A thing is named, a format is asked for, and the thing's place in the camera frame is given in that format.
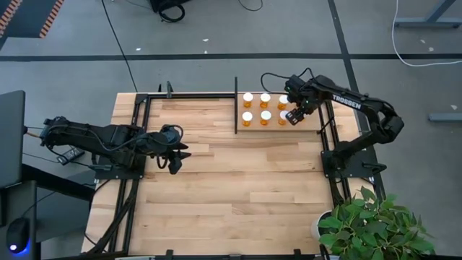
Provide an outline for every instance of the blue light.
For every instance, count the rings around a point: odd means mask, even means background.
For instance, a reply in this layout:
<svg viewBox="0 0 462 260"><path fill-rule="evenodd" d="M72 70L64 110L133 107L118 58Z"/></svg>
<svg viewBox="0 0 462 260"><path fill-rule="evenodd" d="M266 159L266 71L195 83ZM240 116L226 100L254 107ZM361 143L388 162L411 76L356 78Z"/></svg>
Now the blue light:
<svg viewBox="0 0 462 260"><path fill-rule="evenodd" d="M24 248L23 251L20 251L19 253L12 253L13 256L25 256L28 255L30 252L30 240L27 242L26 248Z"/></svg>

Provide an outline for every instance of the computer mouse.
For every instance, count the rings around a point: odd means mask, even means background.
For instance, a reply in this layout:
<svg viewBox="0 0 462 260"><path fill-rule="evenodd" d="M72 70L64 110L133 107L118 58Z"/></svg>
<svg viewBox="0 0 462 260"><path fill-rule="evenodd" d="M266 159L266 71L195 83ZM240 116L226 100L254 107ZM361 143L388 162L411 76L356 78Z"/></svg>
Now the computer mouse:
<svg viewBox="0 0 462 260"><path fill-rule="evenodd" d="M29 220L25 217L15 219L6 231L6 246L12 253L22 252L29 242Z"/></svg>

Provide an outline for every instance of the orange cup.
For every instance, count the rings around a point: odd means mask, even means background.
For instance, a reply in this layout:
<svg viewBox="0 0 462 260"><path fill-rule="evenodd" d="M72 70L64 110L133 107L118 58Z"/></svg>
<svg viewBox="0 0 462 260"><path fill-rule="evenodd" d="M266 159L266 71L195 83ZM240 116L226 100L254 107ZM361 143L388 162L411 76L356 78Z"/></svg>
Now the orange cup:
<svg viewBox="0 0 462 260"><path fill-rule="evenodd" d="M243 125L250 126L252 118L253 118L253 115L251 112L244 112L243 113Z"/></svg>
<svg viewBox="0 0 462 260"><path fill-rule="evenodd" d="M253 100L253 95L252 93L245 93L244 96L243 96L243 99L244 99L244 107L245 108L249 108L252 106L252 100Z"/></svg>
<svg viewBox="0 0 462 260"><path fill-rule="evenodd" d="M271 112L265 110L263 112L261 112L261 115L260 115L260 124L262 126L268 126L269 124L269 120L271 119Z"/></svg>
<svg viewBox="0 0 462 260"><path fill-rule="evenodd" d="M287 103L288 103L288 102L289 102L289 101L287 100L287 95L281 95L281 96L279 97L279 103L277 104L277 108L278 108L279 110L284 110L284 109L286 109L286 106L287 106Z"/></svg>
<svg viewBox="0 0 462 260"><path fill-rule="evenodd" d="M286 118L287 113L289 112L284 110L284 111L281 111L281 113L279 114L278 122L281 126L285 126L287 124L287 118Z"/></svg>
<svg viewBox="0 0 462 260"><path fill-rule="evenodd" d="M270 100L271 100L271 96L268 93L261 94L260 95L260 107L267 108Z"/></svg>

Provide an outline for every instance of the black bag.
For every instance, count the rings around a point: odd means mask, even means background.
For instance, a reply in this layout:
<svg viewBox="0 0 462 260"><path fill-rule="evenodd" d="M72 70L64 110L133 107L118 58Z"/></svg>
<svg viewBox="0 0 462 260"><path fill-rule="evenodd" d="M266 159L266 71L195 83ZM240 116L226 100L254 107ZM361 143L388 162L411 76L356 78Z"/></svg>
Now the black bag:
<svg viewBox="0 0 462 260"><path fill-rule="evenodd" d="M166 21L166 22L178 22L181 21L185 17L185 9L181 5L184 2L187 2L189 0L150 0L151 1L151 6L152 10L155 13L159 13L161 18ZM172 8L172 7L177 7L181 10L181 16L179 18L170 18L166 14L163 13L164 10Z"/></svg>

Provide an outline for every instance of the white lid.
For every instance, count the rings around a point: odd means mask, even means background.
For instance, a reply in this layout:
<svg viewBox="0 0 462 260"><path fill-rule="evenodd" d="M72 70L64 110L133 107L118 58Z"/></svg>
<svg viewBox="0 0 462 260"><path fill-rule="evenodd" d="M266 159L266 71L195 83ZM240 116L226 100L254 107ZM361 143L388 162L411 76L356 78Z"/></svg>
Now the white lid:
<svg viewBox="0 0 462 260"><path fill-rule="evenodd" d="M281 119L287 120L286 119L287 113L289 113L289 111L285 111L285 110L281 111L281 113L279 113L279 116L281 116Z"/></svg>
<svg viewBox="0 0 462 260"><path fill-rule="evenodd" d="M244 94L244 100L245 101L252 101L252 99L253 99L252 93L247 92L247 93Z"/></svg>
<svg viewBox="0 0 462 260"><path fill-rule="evenodd" d="M271 99L271 96L268 93L263 93L260 95L260 100L263 102L268 102Z"/></svg>
<svg viewBox="0 0 462 260"><path fill-rule="evenodd" d="M271 112L269 112L267 110L261 112L261 119L264 119L264 120L271 119Z"/></svg>
<svg viewBox="0 0 462 260"><path fill-rule="evenodd" d="M251 112L244 112L243 114L243 120L244 121L251 121L252 120L252 113Z"/></svg>
<svg viewBox="0 0 462 260"><path fill-rule="evenodd" d="M287 101L287 95L281 95L279 97L279 102L283 104L287 104L289 101Z"/></svg>

